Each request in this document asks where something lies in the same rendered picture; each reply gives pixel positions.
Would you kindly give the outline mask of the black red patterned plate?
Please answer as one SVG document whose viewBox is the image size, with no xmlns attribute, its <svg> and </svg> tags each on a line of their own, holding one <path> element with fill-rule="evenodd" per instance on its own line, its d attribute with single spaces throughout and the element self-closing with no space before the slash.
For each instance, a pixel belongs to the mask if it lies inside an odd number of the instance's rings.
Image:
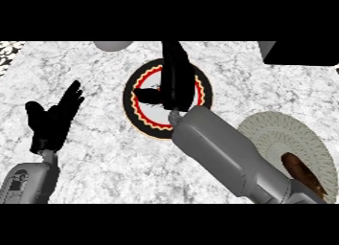
<svg viewBox="0 0 339 245">
<path fill-rule="evenodd" d="M 155 59 L 143 64 L 133 73 L 123 91 L 123 110 L 133 126 L 149 137 L 170 140 L 173 125 L 168 122 L 170 111 L 163 106 L 142 103 L 133 93 L 136 88 L 160 89 L 163 59 Z M 195 70 L 195 96 L 192 105 L 213 107 L 213 85 L 198 67 Z"/>
</svg>

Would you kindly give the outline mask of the grey rounded object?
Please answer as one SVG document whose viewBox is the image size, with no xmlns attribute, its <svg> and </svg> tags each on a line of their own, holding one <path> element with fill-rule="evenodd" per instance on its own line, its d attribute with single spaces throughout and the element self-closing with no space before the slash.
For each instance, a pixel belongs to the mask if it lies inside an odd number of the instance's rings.
<svg viewBox="0 0 339 245">
<path fill-rule="evenodd" d="M 132 45 L 132 41 L 95 41 L 95 45 L 105 52 L 118 52 Z"/>
</svg>

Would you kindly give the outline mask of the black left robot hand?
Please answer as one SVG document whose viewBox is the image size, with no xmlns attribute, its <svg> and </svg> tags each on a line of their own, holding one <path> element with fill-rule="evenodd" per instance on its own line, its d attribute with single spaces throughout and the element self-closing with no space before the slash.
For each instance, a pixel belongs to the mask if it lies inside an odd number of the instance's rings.
<svg viewBox="0 0 339 245">
<path fill-rule="evenodd" d="M 30 148 L 34 154 L 40 154 L 46 149 L 56 152 L 64 147 L 71 123 L 84 100 L 81 83 L 76 80 L 58 105 L 53 105 L 49 110 L 37 101 L 25 104 L 28 126 L 34 131 Z"/>
</svg>

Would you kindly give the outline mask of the round pale woven placemat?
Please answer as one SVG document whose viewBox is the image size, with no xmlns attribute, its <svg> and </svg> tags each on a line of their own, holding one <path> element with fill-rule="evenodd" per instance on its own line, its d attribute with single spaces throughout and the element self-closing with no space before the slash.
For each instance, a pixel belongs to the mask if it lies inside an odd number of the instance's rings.
<svg viewBox="0 0 339 245">
<path fill-rule="evenodd" d="M 238 130 L 251 139 L 267 162 L 289 177 L 282 156 L 292 153 L 313 171 L 326 191 L 323 200 L 337 202 L 338 172 L 332 156 L 315 131 L 292 116 L 281 112 L 253 114 L 239 124 Z"/>
</svg>

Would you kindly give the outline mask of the black box appliance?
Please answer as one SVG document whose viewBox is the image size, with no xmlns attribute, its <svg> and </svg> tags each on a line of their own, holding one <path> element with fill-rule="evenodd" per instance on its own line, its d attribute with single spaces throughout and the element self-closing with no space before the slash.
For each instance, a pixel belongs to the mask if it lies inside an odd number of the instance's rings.
<svg viewBox="0 0 339 245">
<path fill-rule="evenodd" d="M 335 66 L 339 43 L 334 41 L 258 41 L 263 62 L 270 65 Z"/>
</svg>

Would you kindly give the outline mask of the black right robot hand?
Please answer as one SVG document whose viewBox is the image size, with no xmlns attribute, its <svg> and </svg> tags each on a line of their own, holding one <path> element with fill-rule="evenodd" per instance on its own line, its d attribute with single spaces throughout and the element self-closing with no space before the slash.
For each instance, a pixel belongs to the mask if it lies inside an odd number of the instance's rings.
<svg viewBox="0 0 339 245">
<path fill-rule="evenodd" d="M 186 112 L 195 96 L 195 70 L 179 41 L 163 41 L 163 70 L 160 88 L 136 88 L 139 102 L 161 104 L 166 110 Z"/>
</svg>

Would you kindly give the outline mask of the brown squash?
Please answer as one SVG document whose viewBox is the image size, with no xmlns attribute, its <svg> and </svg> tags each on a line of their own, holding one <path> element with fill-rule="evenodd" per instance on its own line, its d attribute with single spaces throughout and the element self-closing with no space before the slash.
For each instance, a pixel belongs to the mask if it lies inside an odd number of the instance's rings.
<svg viewBox="0 0 339 245">
<path fill-rule="evenodd" d="M 303 163 L 301 159 L 288 152 L 282 156 L 282 163 L 291 177 L 310 188 L 310 190 L 317 194 L 319 197 L 325 197 L 326 191 L 323 189 L 320 180 L 312 169 L 309 169 L 309 167 Z"/>
</svg>

